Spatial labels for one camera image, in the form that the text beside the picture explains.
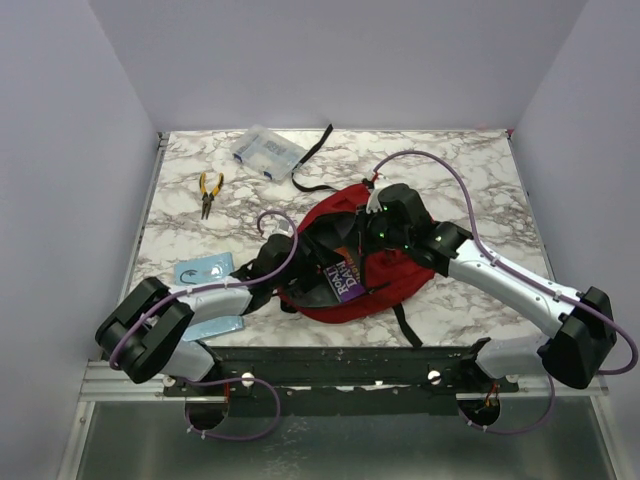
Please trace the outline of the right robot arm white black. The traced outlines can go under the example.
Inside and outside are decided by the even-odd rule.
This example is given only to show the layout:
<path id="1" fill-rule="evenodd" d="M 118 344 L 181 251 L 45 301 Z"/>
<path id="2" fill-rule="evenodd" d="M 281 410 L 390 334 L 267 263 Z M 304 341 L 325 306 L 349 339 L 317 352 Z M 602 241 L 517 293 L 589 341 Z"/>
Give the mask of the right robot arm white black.
<path id="1" fill-rule="evenodd" d="M 617 341 L 605 292 L 580 292 L 501 258 L 468 230 L 433 220 L 404 183 L 365 190 L 366 203 L 357 211 L 363 252 L 399 251 L 415 265 L 490 295 L 539 329 L 531 337 L 476 342 L 472 360 L 459 370 L 467 389 L 480 392 L 507 375 L 544 373 L 574 389 L 591 383 Z"/>

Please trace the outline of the red backpack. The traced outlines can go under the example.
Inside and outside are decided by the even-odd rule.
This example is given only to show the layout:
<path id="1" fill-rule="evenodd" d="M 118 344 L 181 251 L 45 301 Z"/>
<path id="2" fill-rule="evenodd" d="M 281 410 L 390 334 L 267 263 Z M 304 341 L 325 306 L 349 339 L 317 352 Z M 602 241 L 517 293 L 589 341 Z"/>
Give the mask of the red backpack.
<path id="1" fill-rule="evenodd" d="M 292 300 L 284 293 L 283 285 L 277 290 L 281 309 L 300 312 L 326 324 L 343 324 L 391 310 L 411 346 L 419 348 L 422 341 L 408 325 L 402 303 L 432 280 L 436 272 L 399 250 L 359 253 L 357 209 L 366 204 L 368 197 L 362 181 L 336 190 L 314 206 L 297 228 L 299 236 L 308 234 L 333 250 L 346 247 L 357 262 L 366 293 L 340 303 L 329 284 L 329 300 Z"/>

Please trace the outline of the orange yellow book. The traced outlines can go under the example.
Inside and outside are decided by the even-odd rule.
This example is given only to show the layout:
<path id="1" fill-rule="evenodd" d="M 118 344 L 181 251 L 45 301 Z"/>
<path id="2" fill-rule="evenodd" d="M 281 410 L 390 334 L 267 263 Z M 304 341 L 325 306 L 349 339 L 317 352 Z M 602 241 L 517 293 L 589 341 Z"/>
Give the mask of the orange yellow book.
<path id="1" fill-rule="evenodd" d="M 341 259 L 324 269 L 324 274 L 340 303 L 352 301 L 366 293 L 360 269 L 350 251 L 342 246 L 334 250 Z"/>

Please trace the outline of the light blue notebook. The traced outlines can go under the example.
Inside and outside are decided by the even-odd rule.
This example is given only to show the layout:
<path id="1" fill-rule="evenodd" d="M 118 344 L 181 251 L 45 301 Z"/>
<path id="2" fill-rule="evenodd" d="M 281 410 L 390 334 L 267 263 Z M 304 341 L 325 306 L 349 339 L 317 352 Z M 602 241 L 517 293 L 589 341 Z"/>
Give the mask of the light blue notebook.
<path id="1" fill-rule="evenodd" d="M 174 284 L 185 287 L 221 280 L 234 270 L 230 252 L 213 256 L 190 259 L 174 266 Z M 198 322 L 192 322 L 186 329 L 184 341 L 204 341 L 206 339 L 241 331 L 245 328 L 241 316 L 224 316 Z"/>

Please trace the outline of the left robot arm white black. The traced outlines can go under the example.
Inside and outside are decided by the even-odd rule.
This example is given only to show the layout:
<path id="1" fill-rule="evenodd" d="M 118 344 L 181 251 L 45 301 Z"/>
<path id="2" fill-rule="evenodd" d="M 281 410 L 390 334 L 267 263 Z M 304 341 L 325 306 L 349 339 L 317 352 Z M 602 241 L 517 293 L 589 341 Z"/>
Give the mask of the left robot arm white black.
<path id="1" fill-rule="evenodd" d="M 115 370 L 136 384 L 157 374 L 186 378 L 201 395 L 222 380 L 208 347 L 183 339 L 193 324 L 241 316 L 262 308 L 276 289 L 320 278 L 343 256 L 310 236 L 273 234 L 256 258 L 215 282 L 181 290 L 148 277 L 98 327 L 95 341 Z"/>

